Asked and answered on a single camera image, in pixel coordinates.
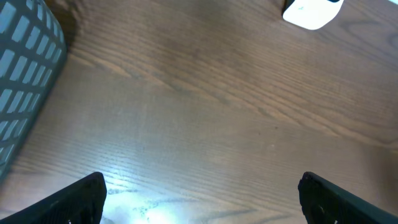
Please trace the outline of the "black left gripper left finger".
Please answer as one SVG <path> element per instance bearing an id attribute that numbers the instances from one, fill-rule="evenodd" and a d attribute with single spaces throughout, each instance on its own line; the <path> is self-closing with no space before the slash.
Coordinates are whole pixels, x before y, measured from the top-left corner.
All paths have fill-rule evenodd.
<path id="1" fill-rule="evenodd" d="M 43 200 L 1 220 L 1 224 L 100 224 L 106 184 L 94 172 Z"/>

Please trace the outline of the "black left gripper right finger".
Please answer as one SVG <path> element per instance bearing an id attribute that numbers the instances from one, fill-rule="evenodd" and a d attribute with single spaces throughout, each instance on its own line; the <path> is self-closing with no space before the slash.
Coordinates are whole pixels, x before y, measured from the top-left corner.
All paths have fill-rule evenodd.
<path id="1" fill-rule="evenodd" d="M 397 223 L 397 217 L 341 187 L 305 172 L 298 184 L 299 200 L 306 221 L 323 223 Z"/>

